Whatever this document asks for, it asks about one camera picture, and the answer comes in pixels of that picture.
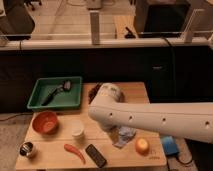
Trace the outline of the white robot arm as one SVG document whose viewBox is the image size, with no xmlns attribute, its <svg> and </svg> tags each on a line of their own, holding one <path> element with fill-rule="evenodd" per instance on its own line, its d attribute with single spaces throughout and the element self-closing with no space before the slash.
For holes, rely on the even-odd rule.
<svg viewBox="0 0 213 171">
<path fill-rule="evenodd" d="M 127 103 L 113 83 L 89 91 L 89 116 L 103 130 L 128 126 L 213 144 L 213 102 Z"/>
</svg>

